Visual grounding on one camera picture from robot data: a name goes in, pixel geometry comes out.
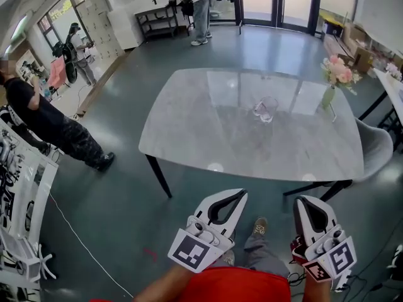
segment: person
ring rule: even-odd
[[[105,155],[85,127],[53,107],[40,94],[38,77],[33,78],[32,87],[17,78],[14,70],[15,62],[0,60],[0,85],[6,89],[8,104],[27,128],[72,158],[84,161],[98,171],[107,170],[115,154],[110,152]]]
[[[7,124],[15,133],[32,147],[37,148],[44,156],[50,153],[50,144],[36,139],[26,128],[20,117],[8,104],[0,107],[0,119]]]
[[[193,21],[195,22],[195,40],[192,46],[200,46],[208,43],[207,38],[211,38],[210,33],[210,0],[193,1]]]
[[[266,218],[258,218],[244,247],[246,264],[234,267],[233,251],[199,274],[174,266],[142,291],[135,302],[290,302],[289,271],[270,252],[264,235]],[[316,283],[307,274],[303,302],[330,302],[330,282]]]
[[[96,79],[94,77],[94,73],[91,70],[87,58],[84,54],[84,50],[86,48],[92,47],[92,43],[87,43],[87,44],[82,44],[82,40],[80,36],[77,34],[77,32],[81,30],[80,26],[78,23],[72,23],[70,25],[70,30],[69,34],[66,38],[66,45],[71,45],[74,47],[74,50],[76,51],[76,60],[74,61],[76,65],[76,69],[78,73],[81,75],[81,77],[85,80],[88,86],[95,85],[96,84]]]

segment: glass cup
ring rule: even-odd
[[[274,115],[277,112],[278,101],[275,98],[266,96],[261,99],[253,108],[253,114],[260,116],[260,120],[265,123],[273,121]]]

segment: glass vase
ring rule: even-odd
[[[335,93],[336,93],[336,86],[334,86],[334,85],[330,85],[326,89],[326,92],[323,94],[323,98],[322,98],[322,107],[324,109],[329,107],[330,103],[333,100]]]

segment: white cable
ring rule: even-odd
[[[71,227],[71,224],[69,223],[69,221],[65,218],[63,211],[59,208],[59,205],[57,204],[55,198],[53,198],[52,194],[49,193],[49,196],[53,199],[53,201],[56,204],[57,209],[60,211],[60,213],[63,216],[63,219],[65,220],[65,222],[68,224],[68,226],[70,227],[71,231],[73,232],[73,234],[77,237],[77,239],[80,241],[81,245],[87,250],[88,254],[93,258],[93,260],[95,260],[95,262],[102,268],[102,270],[106,273],[107,276],[110,277],[110,279],[115,282],[115,284],[121,288],[122,290],[124,290],[129,296],[131,296],[132,298],[134,298],[134,296],[132,296],[122,285],[120,285],[119,283],[117,283],[115,281],[115,279],[113,277],[110,276],[110,274],[106,271],[106,269],[103,268],[103,266],[101,265],[101,263],[99,263],[96,258],[92,255],[92,253],[89,251],[89,249],[84,245],[84,243],[81,241],[81,239],[78,237],[77,233],[74,231],[73,227]]]

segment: black t-shirt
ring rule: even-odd
[[[59,138],[64,115],[40,95],[39,108],[32,111],[28,104],[35,95],[33,87],[19,78],[4,83],[8,104],[24,121],[27,127],[43,141],[51,142]]]

